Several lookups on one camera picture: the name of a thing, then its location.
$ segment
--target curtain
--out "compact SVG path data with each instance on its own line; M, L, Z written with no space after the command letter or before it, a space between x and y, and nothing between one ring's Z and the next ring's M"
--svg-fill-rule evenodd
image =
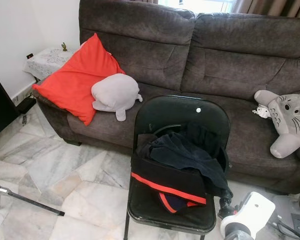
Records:
M151 4L158 4L158 0L133 0L133 1L151 3Z
M231 12L300 18L300 0L237 0Z

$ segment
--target gray plush toy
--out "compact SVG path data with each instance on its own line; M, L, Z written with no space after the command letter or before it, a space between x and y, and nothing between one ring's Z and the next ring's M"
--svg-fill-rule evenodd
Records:
M277 95L268 90L259 90L254 99L268 107L279 137L270 151L282 159L300 147L300 94Z
M91 88L96 110L115 112L120 122L126 120L126 110L133 107L136 99L143 101L137 82L130 76L117 73L95 83Z

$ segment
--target red pillow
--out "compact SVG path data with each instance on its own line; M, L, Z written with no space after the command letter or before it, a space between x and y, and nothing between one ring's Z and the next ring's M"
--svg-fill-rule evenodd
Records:
M41 85L34 84L32 87L59 108L79 117L87 126L96 113L92 106L95 99L91 94L91 87L118 73L125 74L95 33L62 68Z

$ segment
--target gray sofa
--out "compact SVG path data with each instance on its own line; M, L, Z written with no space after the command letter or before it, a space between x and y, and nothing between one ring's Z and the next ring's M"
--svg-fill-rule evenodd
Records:
M199 14L129 0L81 0L80 42L97 33L145 101L159 95L203 98L228 114L228 178L285 192L300 192L300 159L274 158L278 137L271 120L252 113L254 93L300 92L300 19L252 14ZM85 126L34 92L57 134L69 143L100 140L132 147L136 101L126 121L98 111Z

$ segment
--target white lace tablecloth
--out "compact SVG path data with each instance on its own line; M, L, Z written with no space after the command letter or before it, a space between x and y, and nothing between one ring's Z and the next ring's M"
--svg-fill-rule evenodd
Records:
M68 61L76 50L49 47L29 58L23 67L23 71L31 73L42 80L60 69Z

